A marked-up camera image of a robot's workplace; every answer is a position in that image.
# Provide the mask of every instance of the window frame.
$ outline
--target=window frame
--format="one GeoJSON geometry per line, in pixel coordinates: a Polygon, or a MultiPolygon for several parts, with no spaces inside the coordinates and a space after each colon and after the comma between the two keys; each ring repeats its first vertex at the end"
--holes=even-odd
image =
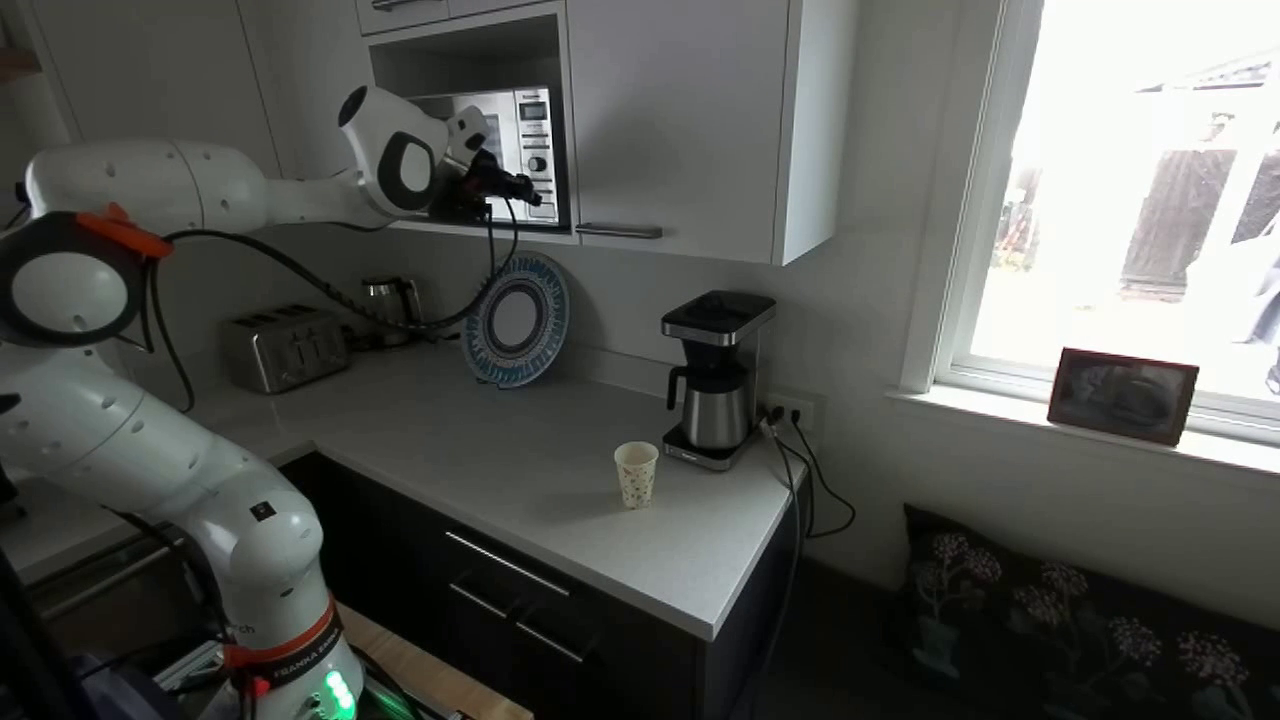
{"type": "MultiPolygon", "coordinates": [[[[930,391],[934,385],[943,385],[962,391],[1047,404],[1052,367],[967,354],[997,247],[1003,186],[1013,172],[1013,142],[1032,86],[1041,18],[1044,0],[999,0],[988,18],[988,31],[972,28],[982,18],[967,18],[967,28],[955,28],[955,63],[950,88],[966,88],[966,75],[955,75],[966,72],[966,55],[985,55],[985,72],[975,103],[966,103],[954,94],[943,108],[923,262],[915,272],[915,309],[900,372],[905,391],[930,391]]],[[[1188,428],[1249,444],[1280,444],[1280,399],[1264,404],[1223,391],[1197,391],[1188,428]]]]}

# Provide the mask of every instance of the picture frame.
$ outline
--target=picture frame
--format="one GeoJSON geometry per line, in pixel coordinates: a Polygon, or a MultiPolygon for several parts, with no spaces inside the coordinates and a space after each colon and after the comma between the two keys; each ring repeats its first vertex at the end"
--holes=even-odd
{"type": "Polygon", "coordinates": [[[1197,379],[1197,366],[1063,349],[1047,421],[1171,449],[1188,428],[1197,379]]]}

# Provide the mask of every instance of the microwave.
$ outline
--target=microwave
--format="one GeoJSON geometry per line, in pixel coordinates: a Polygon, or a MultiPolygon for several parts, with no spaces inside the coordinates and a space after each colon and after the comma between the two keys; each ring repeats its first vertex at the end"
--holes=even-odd
{"type": "Polygon", "coordinates": [[[432,116],[478,108],[487,122],[483,148],[499,162],[504,172],[528,175],[541,192],[541,204],[512,199],[510,207],[504,199],[497,199],[497,224],[563,227],[554,88],[417,97],[417,103],[432,116]]]}

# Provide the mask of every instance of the white cabinet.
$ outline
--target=white cabinet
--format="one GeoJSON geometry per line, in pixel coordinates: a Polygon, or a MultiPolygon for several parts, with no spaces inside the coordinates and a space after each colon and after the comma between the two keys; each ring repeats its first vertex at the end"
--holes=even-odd
{"type": "Polygon", "coordinates": [[[837,227],[851,0],[568,0],[588,245],[788,265],[837,227]]]}
{"type": "Polygon", "coordinates": [[[441,26],[541,0],[351,0],[365,31],[441,26]]]}
{"type": "Polygon", "coordinates": [[[278,167],[236,0],[29,0],[77,142],[190,136],[278,167]]]}

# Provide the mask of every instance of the coffee maker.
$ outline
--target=coffee maker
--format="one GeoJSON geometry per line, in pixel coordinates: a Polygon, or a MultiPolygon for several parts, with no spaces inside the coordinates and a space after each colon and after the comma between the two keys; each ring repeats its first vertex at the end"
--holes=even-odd
{"type": "Polygon", "coordinates": [[[663,318],[663,336],[678,336],[687,360],[669,372],[669,407],[682,404],[682,426],[663,435],[669,456],[732,467],[752,435],[752,332],[769,311],[769,295],[705,292],[663,318]]]}

